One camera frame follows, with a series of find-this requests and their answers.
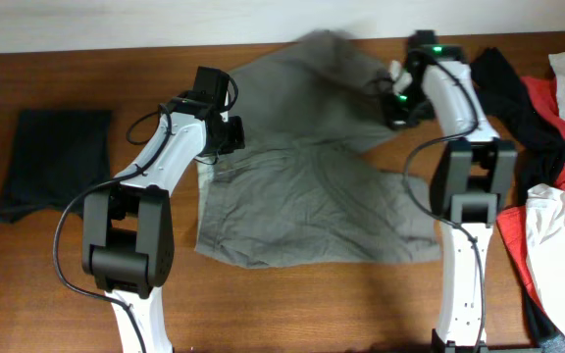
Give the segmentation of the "grey shorts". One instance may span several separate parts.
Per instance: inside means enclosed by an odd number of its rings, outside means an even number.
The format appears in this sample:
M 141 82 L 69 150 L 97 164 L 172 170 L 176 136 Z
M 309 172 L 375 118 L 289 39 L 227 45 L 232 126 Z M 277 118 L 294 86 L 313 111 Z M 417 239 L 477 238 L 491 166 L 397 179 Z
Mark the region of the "grey shorts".
M 235 69 L 245 145 L 198 169 L 197 252 L 246 269 L 438 260 L 427 184 L 362 159 L 394 136 L 368 96 L 384 73 L 331 31 Z

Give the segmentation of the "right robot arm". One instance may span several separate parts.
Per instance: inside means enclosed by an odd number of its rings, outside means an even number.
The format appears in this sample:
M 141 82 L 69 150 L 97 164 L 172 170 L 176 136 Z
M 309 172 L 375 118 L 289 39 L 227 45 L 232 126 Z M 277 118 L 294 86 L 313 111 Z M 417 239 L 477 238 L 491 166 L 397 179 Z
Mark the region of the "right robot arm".
M 443 152 L 418 208 L 441 223 L 442 301 L 432 331 L 434 352 L 486 352 L 486 257 L 503 206 L 517 152 L 488 122 L 461 47 L 441 44 L 431 30 L 406 42 L 404 63 L 388 78 L 379 98 L 392 129 L 437 118 L 442 135 L 416 147 L 407 165 L 436 144 Z

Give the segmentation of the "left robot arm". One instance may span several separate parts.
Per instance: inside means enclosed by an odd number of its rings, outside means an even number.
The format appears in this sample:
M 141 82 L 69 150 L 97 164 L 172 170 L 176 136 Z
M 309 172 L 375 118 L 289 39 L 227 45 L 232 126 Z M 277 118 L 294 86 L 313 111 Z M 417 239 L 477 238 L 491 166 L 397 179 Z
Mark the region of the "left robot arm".
M 244 146 L 227 107 L 174 98 L 139 155 L 83 204 L 82 268 L 110 299 L 126 352 L 171 352 L 162 287 L 174 261 L 170 198 L 192 160 Z

